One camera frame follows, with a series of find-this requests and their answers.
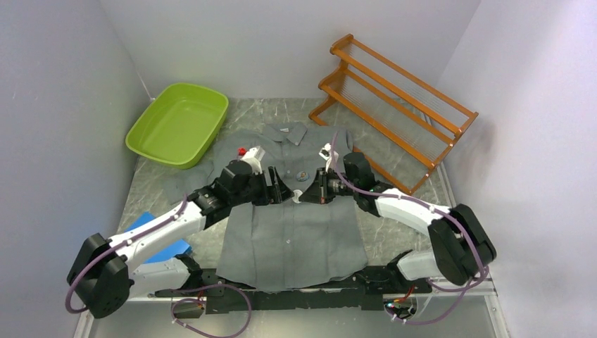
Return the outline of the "grey button-up shirt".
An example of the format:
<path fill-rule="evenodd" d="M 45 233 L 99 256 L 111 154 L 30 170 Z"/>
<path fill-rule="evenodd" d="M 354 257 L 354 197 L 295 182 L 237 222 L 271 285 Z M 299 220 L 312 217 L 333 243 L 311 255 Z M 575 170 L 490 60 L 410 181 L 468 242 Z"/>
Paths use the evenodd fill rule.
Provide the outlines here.
<path fill-rule="evenodd" d="M 266 125 L 261 131 L 238 130 L 213 145 L 213 155 L 168 177 L 163 188 L 170 204 L 211 183 L 238 155 L 237 149 L 261 146 L 264 167 L 273 166 L 290 189 L 305 191 L 325 165 L 320 149 L 332 143 L 344 156 L 353 149 L 342 127 L 306 127 L 303 123 Z M 309 174 L 299 182 L 296 174 Z M 234 207 L 227 220 L 219 276 L 267 292 L 310 287 L 341 280 L 368 265 L 356 216 L 356 203 L 339 196 L 331 203 Z"/>

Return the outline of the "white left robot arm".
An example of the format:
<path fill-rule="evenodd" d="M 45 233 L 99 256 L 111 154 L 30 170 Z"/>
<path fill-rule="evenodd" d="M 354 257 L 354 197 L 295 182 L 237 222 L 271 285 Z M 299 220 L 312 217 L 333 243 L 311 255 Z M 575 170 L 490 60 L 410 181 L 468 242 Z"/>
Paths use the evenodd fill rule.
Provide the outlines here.
<path fill-rule="evenodd" d="M 236 206 L 281 204 L 294 196 L 275 167 L 256 172 L 246 161 L 233 160 L 210 185 L 145 225 L 108 239 L 99 233 L 86 238 L 67 276 L 65 308 L 104 318 L 138 295 L 169 290 L 191 296 L 205 280 L 190 255 L 177 254 L 161 263 L 147 260 L 227 218 Z"/>

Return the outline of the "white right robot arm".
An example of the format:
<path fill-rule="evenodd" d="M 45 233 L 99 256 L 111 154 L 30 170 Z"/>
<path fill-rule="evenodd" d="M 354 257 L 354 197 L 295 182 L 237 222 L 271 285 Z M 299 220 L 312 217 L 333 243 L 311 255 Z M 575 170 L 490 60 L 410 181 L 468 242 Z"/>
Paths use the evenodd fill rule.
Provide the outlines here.
<path fill-rule="evenodd" d="M 407 195 L 375 179 L 365 156 L 352 152 L 340 158 L 329 147 L 320 150 L 325 160 L 315 180 L 298 201 L 329 204 L 338 196 L 351 196 L 366 213 L 395 220 L 428 237 L 427 251 L 404 252 L 389 264 L 387 282 L 395 292 L 404 292 L 414 281 L 443 277 L 458 291 L 484 279 L 496 249 L 473 210 L 465 205 L 440 206 Z M 337 170 L 342 160 L 345 172 Z"/>

